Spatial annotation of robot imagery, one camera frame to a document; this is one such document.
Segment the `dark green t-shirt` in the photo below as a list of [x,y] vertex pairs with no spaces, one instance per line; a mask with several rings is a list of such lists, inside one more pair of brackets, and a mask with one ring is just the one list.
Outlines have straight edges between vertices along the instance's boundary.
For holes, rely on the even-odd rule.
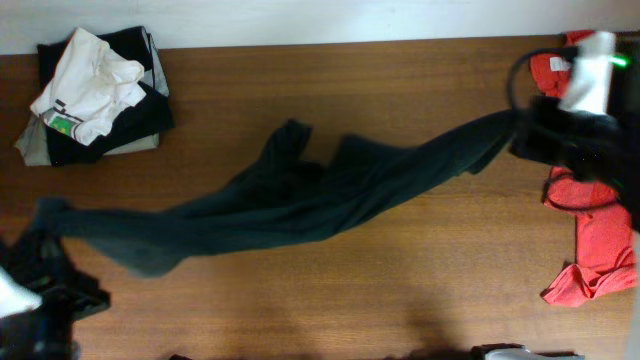
[[326,240],[463,173],[481,172],[511,140],[500,111],[422,145],[342,138],[333,160],[302,159],[311,127],[289,120],[221,190],[160,212],[80,210],[39,202],[33,228],[80,238],[129,271],[160,277],[189,257]]

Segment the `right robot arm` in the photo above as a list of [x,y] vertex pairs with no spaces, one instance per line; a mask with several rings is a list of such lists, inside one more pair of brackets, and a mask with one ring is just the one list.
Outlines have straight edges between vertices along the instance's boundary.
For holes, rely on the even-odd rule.
[[[545,58],[564,74],[556,94],[521,106],[522,67]],[[639,285],[639,42],[592,31],[522,55],[506,80],[507,110],[481,120],[474,153],[485,165],[503,148],[549,165],[543,204],[576,218],[576,258],[543,293],[580,305],[603,290]]]

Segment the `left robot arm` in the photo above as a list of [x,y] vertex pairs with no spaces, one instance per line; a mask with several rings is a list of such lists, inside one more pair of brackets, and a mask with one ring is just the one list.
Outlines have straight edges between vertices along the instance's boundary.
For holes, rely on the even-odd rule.
[[75,267],[58,236],[27,230],[1,245],[3,360],[77,359],[74,323],[110,305],[110,293]]

